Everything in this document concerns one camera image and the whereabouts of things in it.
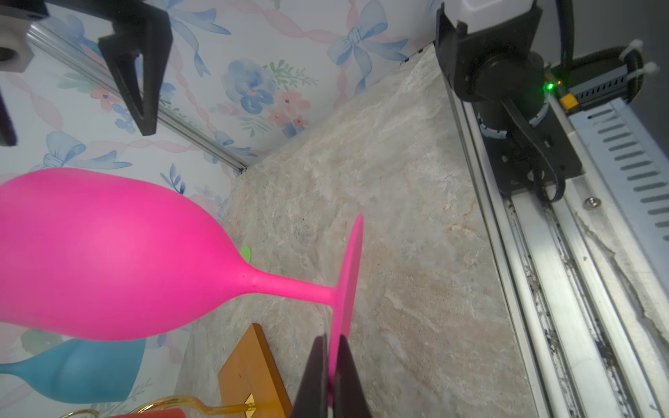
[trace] wooden block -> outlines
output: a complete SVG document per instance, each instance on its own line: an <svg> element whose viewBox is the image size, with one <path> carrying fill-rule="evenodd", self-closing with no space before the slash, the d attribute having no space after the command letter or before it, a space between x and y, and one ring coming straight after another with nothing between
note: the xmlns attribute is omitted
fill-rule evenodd
<svg viewBox="0 0 669 418"><path fill-rule="evenodd" d="M218 373L222 405L256 401L252 418L288 418L292 410L286 388L259 324L251 324ZM243 413L226 415L245 418Z"/></svg>

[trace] green leaf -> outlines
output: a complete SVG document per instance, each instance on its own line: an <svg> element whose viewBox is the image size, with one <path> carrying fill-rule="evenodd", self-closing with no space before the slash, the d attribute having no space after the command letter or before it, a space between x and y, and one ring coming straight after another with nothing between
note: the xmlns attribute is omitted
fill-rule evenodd
<svg viewBox="0 0 669 418"><path fill-rule="evenodd" d="M65 73L63 75L67 78L71 78L73 80L81 81L81 82L84 82L84 83L87 83L87 84L91 82L90 78L88 78L86 76L82 76L79 73Z"/></svg>
<svg viewBox="0 0 669 418"><path fill-rule="evenodd" d="M75 88L80 87L81 85L87 86L88 84L82 84L81 82L73 80L61 80L58 82L58 88Z"/></svg>

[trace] marble countertop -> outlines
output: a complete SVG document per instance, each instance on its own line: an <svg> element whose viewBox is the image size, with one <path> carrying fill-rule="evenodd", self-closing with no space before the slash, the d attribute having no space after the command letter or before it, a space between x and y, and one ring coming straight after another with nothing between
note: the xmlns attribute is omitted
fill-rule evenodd
<svg viewBox="0 0 669 418"><path fill-rule="evenodd" d="M223 226L261 270L333 286L365 240L351 350L375 417L532 417L532 395L432 46L235 180ZM294 400L328 308L248 295L198 320L177 393L262 325Z"/></svg>

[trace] floral wallpaper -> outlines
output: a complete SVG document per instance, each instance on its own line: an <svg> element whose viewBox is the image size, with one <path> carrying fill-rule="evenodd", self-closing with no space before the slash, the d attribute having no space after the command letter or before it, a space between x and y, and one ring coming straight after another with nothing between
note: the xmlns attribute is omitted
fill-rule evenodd
<svg viewBox="0 0 669 418"><path fill-rule="evenodd" d="M149 3L169 13L174 35L161 102L253 164L431 42L441 1ZM104 66L95 42L112 33L109 22L51 5L50 13L44 25ZM62 87L100 97L115 125L139 136L122 102L75 79Z"/></svg>
<svg viewBox="0 0 669 418"><path fill-rule="evenodd" d="M139 136L119 98L34 53L24 73L0 74L19 139L0 149L0 184L76 167L166 187L223 219L233 178L228 166L161 125L155 135ZM169 100L174 90L163 90ZM179 243L165 243L165 251L178 257ZM108 417L172 395L189 336L186 326L142 340L94 342L0 322L0 416L59 417L91 407Z"/></svg>

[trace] blue bow pattern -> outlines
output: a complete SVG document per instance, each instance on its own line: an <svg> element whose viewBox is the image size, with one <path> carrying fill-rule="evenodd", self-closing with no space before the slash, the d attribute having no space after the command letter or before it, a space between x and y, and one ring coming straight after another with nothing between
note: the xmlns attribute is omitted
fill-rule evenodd
<svg viewBox="0 0 669 418"><path fill-rule="evenodd" d="M116 161L116 151L108 152L94 159L71 161L75 156L86 150L86 145L65 132L57 131L48 134L46 136L46 146L49 148L49 153L44 156L42 164L30 169L31 172L44 169L59 169L65 165L80 169L96 170L122 169L123 167L132 165L131 163Z"/></svg>
<svg viewBox="0 0 669 418"><path fill-rule="evenodd" d="M200 43L197 41L195 34L188 29L182 21L211 33L229 35L230 31L214 23L216 20L216 9L209 9L206 11L183 11L174 9L174 6L182 1L183 0L154 0L153 3L169 13L169 22L172 25L172 29L181 35L181 37L193 48L193 51L195 52L195 56L193 57L195 61L195 69L200 77L205 73L211 75L204 61L202 61L202 57L200 57Z"/></svg>
<svg viewBox="0 0 669 418"><path fill-rule="evenodd" d="M372 60L369 54L358 46L359 43L387 60L404 61L407 59L404 54L399 53L399 50L404 48L409 41L408 38L396 42L377 42L369 39L383 33L386 29L388 29L388 19L383 6L378 0L372 0L360 12L358 25L352 28L348 35L338 37L335 43L328 48L328 57L338 66L345 64L353 52L355 60L358 61L363 71L363 79L355 87L355 94L365 89L365 78L372 72Z"/></svg>

